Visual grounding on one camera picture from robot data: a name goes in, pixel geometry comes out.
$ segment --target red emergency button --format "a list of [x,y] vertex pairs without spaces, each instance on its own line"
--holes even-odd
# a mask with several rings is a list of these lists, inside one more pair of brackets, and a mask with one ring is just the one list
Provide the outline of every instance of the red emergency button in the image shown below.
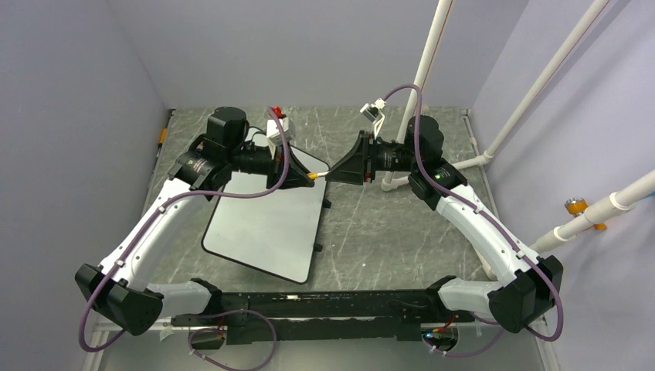
[[277,118],[282,118],[282,108],[280,106],[273,106],[273,112],[275,112]]

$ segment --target gray tile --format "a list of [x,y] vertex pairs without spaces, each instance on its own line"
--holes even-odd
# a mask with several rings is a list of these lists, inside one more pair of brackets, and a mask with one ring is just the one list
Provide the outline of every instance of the gray tile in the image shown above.
[[[252,125],[265,126],[263,107],[244,110]],[[331,165],[348,152],[360,129],[370,127],[359,114],[359,107],[286,107],[284,111],[296,123],[293,144]],[[211,112],[212,108],[174,112],[150,202],[176,157],[203,132]],[[388,107],[385,112],[388,118],[381,136],[394,138],[403,107]],[[425,107],[423,113],[439,122],[446,138],[446,159],[456,162],[474,156],[459,108]],[[488,205],[480,171],[471,168],[464,175]],[[408,187],[383,192],[379,182],[364,186],[331,183],[327,197],[332,208],[323,211],[317,236],[324,250],[315,254],[306,284],[292,284],[205,253],[200,240],[214,203],[189,221],[159,264],[154,282],[200,277],[224,291],[321,291],[426,288],[448,274],[486,279],[470,243]]]

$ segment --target yellow object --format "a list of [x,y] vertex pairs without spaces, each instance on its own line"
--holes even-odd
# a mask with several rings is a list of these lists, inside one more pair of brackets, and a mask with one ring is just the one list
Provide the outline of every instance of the yellow object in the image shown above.
[[[573,216],[582,215],[582,213],[584,213],[585,209],[588,207],[585,199],[578,197],[567,200],[564,206],[568,210],[568,213]],[[594,224],[594,229],[604,230],[607,229],[607,226],[604,223]]]
[[166,139],[166,133],[168,132],[168,129],[164,128],[161,130],[161,134],[159,134],[159,144],[163,145],[164,140]]

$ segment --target gray marble floor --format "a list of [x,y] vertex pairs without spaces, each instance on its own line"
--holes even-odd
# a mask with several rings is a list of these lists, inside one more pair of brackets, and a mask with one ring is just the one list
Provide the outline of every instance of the gray marble floor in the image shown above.
[[[242,107],[251,125],[263,128],[263,107]],[[168,138],[155,169],[152,202],[175,158],[205,130],[211,108],[182,109],[173,113]],[[355,142],[357,132],[370,128],[358,107],[285,107],[296,123],[298,148],[333,165]],[[395,137],[402,107],[387,107],[381,136]],[[473,148],[457,107],[425,107],[439,122],[446,140],[444,157],[456,162],[472,158]],[[481,168],[464,171],[481,199],[488,203]],[[455,274],[467,280],[486,280],[480,261],[464,236],[439,214],[418,200],[409,187],[383,192],[379,182],[364,186],[329,184],[331,209],[321,216],[310,279],[293,284],[207,254],[200,247],[202,233],[214,203],[189,220],[169,254],[159,264],[154,283],[177,283],[200,277],[224,291],[325,291],[426,288],[439,278]]]

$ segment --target wall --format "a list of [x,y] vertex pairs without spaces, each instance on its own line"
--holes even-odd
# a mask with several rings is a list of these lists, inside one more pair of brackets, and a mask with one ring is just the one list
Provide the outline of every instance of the wall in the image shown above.
[[[473,106],[486,148],[591,0],[531,0]],[[503,221],[534,242],[655,167],[655,2],[612,1],[488,165]],[[565,265],[563,369],[652,369],[655,199],[555,250]]]
[[0,369],[79,369],[73,275],[140,216],[165,106],[101,0],[0,4]]
[[[108,1],[170,107],[374,100],[414,80],[438,2]],[[426,103],[471,107],[525,4],[457,0]]]

